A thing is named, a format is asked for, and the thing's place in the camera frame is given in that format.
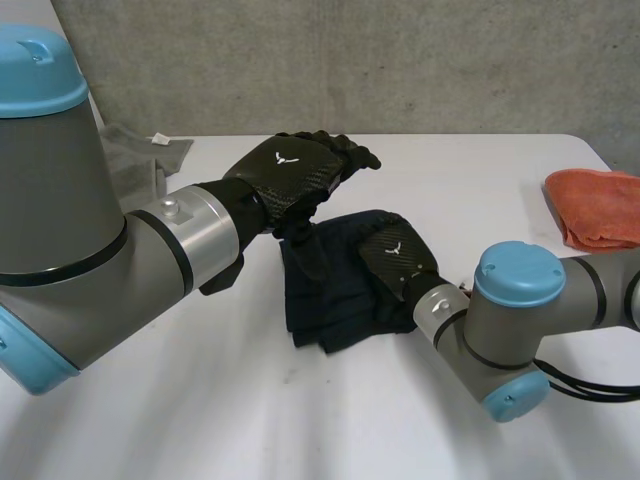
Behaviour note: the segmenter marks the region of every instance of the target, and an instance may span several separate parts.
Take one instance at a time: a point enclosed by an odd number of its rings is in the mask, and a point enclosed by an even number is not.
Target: orange cloth
[[[640,178],[576,168],[552,173],[545,186],[565,244],[590,253],[640,246]]]

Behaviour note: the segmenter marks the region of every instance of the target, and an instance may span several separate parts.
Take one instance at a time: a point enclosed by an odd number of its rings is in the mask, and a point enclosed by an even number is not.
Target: silver button
[[[173,217],[180,211],[180,204],[173,197],[166,197],[160,201],[162,215]]]

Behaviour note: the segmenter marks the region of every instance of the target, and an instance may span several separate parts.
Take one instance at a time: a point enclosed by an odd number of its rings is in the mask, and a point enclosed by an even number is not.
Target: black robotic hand
[[[380,168],[366,147],[327,132],[265,140],[225,174],[251,185],[267,211],[276,238],[302,241],[311,234],[309,219],[335,188],[361,168]]]
[[[399,299],[411,303],[436,285],[445,283],[438,262],[418,232],[400,215],[383,226],[361,231],[358,253],[369,271]]]

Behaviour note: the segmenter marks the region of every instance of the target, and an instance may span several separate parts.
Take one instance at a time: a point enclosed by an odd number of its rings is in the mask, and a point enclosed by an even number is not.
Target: folded garment
[[[545,187],[568,246],[590,253],[640,246],[640,178],[569,169],[549,175]]]
[[[346,215],[314,227],[326,279],[312,280],[300,268],[300,252],[280,242],[285,267],[287,330],[296,347],[319,344],[326,353],[372,335],[408,333],[416,328],[404,302],[369,272],[357,251],[362,227],[383,225],[397,215],[382,210]]]
[[[166,177],[180,170],[193,140],[154,145],[122,125],[100,132],[111,180],[123,212],[129,212],[167,194]]]

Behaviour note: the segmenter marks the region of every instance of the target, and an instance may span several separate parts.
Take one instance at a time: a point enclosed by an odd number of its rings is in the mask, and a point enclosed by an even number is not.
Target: bird logo
[[[398,246],[393,250],[385,250],[385,253],[390,253],[391,255],[400,255],[400,248],[402,247],[402,242],[398,242]]]
[[[297,162],[300,159],[299,158],[292,158],[291,160],[287,160],[286,158],[282,158],[280,156],[280,152],[276,152],[276,160],[278,162],[278,165],[282,165],[283,163],[293,163],[293,162]]]

